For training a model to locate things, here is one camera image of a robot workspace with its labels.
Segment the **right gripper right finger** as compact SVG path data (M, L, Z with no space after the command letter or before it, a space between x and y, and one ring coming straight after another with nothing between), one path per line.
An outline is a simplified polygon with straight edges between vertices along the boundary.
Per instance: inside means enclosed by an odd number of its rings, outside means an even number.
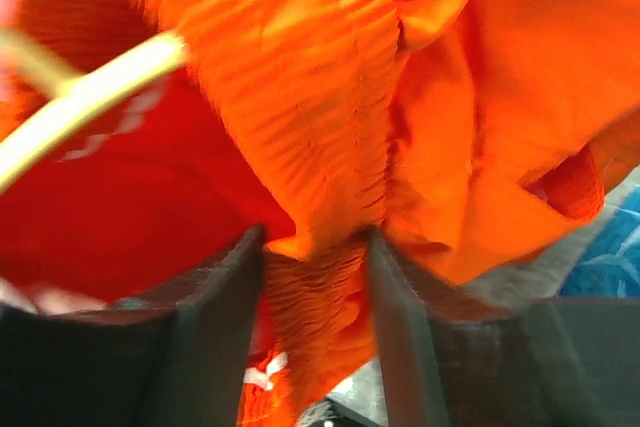
M487 304L409 261L378 230L367 270L392 426L635 426L639 303Z

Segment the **orange shorts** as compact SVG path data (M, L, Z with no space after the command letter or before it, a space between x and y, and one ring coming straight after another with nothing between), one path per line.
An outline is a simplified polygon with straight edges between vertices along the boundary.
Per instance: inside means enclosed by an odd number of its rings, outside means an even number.
M113 302L266 230L234 426L292 426L374 354L365 233L464 284L533 258L639 163L639 0L15 0L91 73L187 63L1 197L1 275Z

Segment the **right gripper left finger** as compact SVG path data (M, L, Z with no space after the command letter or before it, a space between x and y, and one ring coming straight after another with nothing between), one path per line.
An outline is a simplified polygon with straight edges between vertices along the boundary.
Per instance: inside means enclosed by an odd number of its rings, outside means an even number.
M5 426L232 426L262 285L264 231L99 311L1 308Z

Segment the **dark blue shark shorts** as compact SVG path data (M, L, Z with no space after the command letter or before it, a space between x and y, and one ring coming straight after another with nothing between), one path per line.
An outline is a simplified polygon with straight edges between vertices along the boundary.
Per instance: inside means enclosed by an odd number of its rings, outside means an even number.
M616 209L587 246L560 289L561 296L639 296L639 189Z

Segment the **yellow hanger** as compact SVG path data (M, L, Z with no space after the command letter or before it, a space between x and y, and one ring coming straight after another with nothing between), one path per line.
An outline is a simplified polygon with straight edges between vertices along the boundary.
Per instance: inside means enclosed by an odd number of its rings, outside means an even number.
M187 62L184 39L158 34L88 74L15 29L1 29L1 47L50 101L1 142L1 190L81 127L151 81Z

